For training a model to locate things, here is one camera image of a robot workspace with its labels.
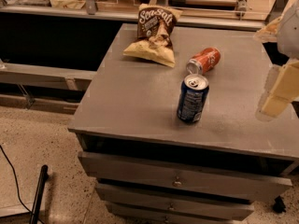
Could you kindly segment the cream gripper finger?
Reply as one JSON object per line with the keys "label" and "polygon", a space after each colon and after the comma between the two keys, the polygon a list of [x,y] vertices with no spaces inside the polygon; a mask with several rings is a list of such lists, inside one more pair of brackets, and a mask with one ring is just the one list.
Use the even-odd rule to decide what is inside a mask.
{"label": "cream gripper finger", "polygon": [[276,42],[278,26],[279,26],[281,20],[282,20],[281,16],[272,20],[267,25],[265,25],[265,27],[263,27],[262,29],[257,31],[253,38],[262,43]]}
{"label": "cream gripper finger", "polygon": [[261,121],[275,119],[298,98],[299,61],[290,60],[282,66],[274,64],[269,69],[256,118]]}

